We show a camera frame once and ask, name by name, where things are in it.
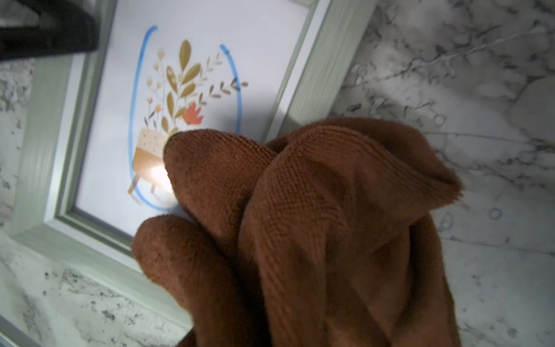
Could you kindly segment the brown microfibre cloth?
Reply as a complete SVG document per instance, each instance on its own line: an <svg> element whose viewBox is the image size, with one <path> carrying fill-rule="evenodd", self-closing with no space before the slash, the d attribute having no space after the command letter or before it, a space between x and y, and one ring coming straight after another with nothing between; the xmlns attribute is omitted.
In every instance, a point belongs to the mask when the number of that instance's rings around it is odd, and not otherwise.
<svg viewBox="0 0 555 347"><path fill-rule="evenodd" d="M147 219L132 254L192 315L182 346L461 344L431 212L462 184L414 128L195 130L163 159L186 218Z"/></svg>

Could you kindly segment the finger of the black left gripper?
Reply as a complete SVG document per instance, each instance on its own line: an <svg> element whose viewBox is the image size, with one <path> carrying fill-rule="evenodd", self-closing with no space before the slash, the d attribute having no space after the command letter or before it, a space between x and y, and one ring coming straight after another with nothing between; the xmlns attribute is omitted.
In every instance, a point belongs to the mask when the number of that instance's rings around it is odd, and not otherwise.
<svg viewBox="0 0 555 347"><path fill-rule="evenodd" d="M37 25L1 29L1 61L88 53L98 49L99 24L76 1L17 1L38 16Z"/></svg>

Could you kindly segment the grey green picture frame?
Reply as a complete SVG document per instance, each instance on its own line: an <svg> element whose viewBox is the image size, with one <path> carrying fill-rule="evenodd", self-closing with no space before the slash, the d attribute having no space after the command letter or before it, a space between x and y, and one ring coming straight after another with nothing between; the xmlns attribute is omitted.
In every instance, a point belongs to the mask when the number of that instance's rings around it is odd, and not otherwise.
<svg viewBox="0 0 555 347"><path fill-rule="evenodd" d="M180 213L162 154L204 128L265 142L329 114L375 1L85 1L97 51L41 59L9 235L178 326L130 248Z"/></svg>

